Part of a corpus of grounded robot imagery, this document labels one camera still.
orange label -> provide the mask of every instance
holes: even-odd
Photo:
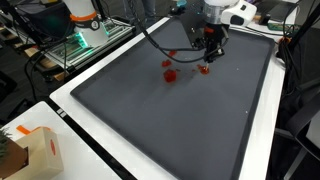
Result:
[[[56,148],[54,146],[54,142],[52,141],[52,139],[50,140],[50,145],[51,145],[51,151],[53,155],[56,155]]]

white table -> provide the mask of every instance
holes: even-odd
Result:
[[[288,23],[294,23],[294,11],[288,18]],[[164,18],[148,29],[149,32],[157,29],[168,19]],[[266,27],[253,27],[260,31],[270,32]],[[103,58],[97,64],[74,78],[50,95],[71,118],[84,128],[103,148],[116,158],[128,171],[139,180],[175,179],[171,174],[148,158],[145,154],[131,145],[127,140],[115,132],[98,117],[93,115],[84,106],[78,103],[70,92],[112,60],[124,53],[134,44],[143,39],[140,34],[112,54]],[[256,115],[254,117],[240,178],[243,180],[265,179],[268,160],[271,151],[275,122],[279,107],[284,69],[275,55],[271,57],[265,82],[262,87]]]
[[[5,125],[11,138],[24,135],[16,130],[22,125],[29,130],[46,126],[57,134],[64,170],[53,180],[121,178],[45,103],[40,102]]]

floor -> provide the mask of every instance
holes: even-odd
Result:
[[[106,0],[109,5],[110,14],[124,16],[122,0]],[[188,3],[197,2],[197,0],[188,1]],[[312,0],[303,0],[300,5],[300,13],[297,18],[297,23],[302,24],[308,14],[309,7],[311,6]],[[157,0],[156,1],[156,11],[159,18],[161,16],[166,16],[170,9],[170,5],[174,3],[171,0]],[[141,2],[138,1],[138,11],[139,15],[143,18],[143,11]],[[306,72],[309,72],[307,76],[304,77],[304,81],[320,77],[320,61],[318,61],[318,51],[317,48],[320,47],[318,39],[320,39],[320,23],[314,26],[315,29],[310,30],[308,35],[304,38],[303,49],[305,50],[305,56],[303,59],[305,61],[303,64]],[[26,76],[23,72],[23,67],[27,61],[26,57],[17,55],[10,47],[4,46],[0,49],[0,70],[12,77],[17,83],[18,87],[16,90],[10,94],[2,103],[0,103],[0,120],[10,120],[8,118],[10,112],[16,107],[16,105],[23,99],[32,100],[32,94],[30,90],[30,84],[26,80]],[[34,73],[34,81],[38,89],[42,93],[37,92],[37,96],[40,99],[47,99],[47,95],[54,91],[56,88],[62,85],[62,82],[44,82],[43,78],[37,73]],[[14,116],[19,115],[23,111],[28,109],[28,106],[22,106]],[[273,142],[273,149],[270,156],[270,164],[267,173],[267,178],[270,180],[281,179],[285,174],[286,170],[293,161],[295,155],[300,149],[299,144],[294,141],[275,136]],[[320,162],[317,161],[312,156],[308,155],[301,166],[294,174],[294,178],[297,180],[313,180],[320,179]]]

gray mat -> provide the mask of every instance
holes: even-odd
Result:
[[[166,83],[166,57],[143,40],[71,94],[177,178],[237,179],[274,42],[229,33],[226,55],[208,75],[193,71],[198,63],[173,63],[177,80]],[[178,20],[152,36],[165,47],[190,47]]]

